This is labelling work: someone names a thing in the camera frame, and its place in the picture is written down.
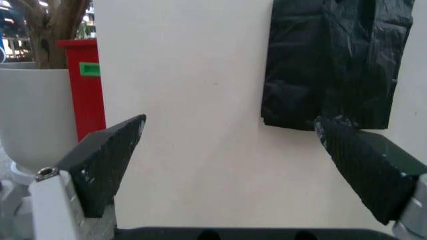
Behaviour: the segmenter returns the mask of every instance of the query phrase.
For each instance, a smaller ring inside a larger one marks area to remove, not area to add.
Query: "floor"
[[[0,141],[0,180],[12,180],[11,174],[12,160],[8,157]],[[90,240],[107,240],[114,236],[116,227],[116,213],[113,205],[105,209],[103,218],[87,219],[86,224],[90,226],[90,232],[87,233],[86,239]]]
[[[5,152],[5,149],[2,146],[2,142],[0,141],[0,179],[1,180],[11,180],[11,163],[12,160],[8,157]]]

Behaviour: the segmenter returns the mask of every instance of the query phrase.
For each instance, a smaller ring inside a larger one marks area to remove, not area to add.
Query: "silver metal part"
[[[394,225],[393,232],[403,240],[427,239],[427,174],[419,178],[415,194]]]
[[[60,171],[56,167],[45,167],[42,170],[37,172],[37,175],[35,176],[35,180],[37,182],[41,182],[50,178],[53,178],[55,176],[58,176],[60,174]]]

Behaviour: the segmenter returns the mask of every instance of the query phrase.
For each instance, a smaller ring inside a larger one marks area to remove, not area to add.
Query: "potted tree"
[[[90,0],[8,2],[25,19],[35,62],[0,64],[0,139],[16,163],[15,180],[29,184],[78,142],[66,53],[57,41],[75,39]]]

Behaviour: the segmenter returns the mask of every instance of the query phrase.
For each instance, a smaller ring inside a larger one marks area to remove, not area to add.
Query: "metal screw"
[[[38,171],[37,175],[35,176],[35,180],[37,182],[41,182],[50,178],[53,178],[55,176],[58,176],[60,174],[60,171],[56,167],[46,167],[42,170]]]

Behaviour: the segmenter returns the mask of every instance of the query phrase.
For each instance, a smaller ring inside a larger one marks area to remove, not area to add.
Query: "screw hole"
[[[45,176],[52,174],[53,172],[54,172],[54,170],[52,168],[45,168],[45,169],[40,171],[40,175],[45,177]]]
[[[221,240],[220,234],[214,230],[204,230],[197,240]]]
[[[295,240],[318,240],[318,238],[312,232],[305,230],[297,232]]]

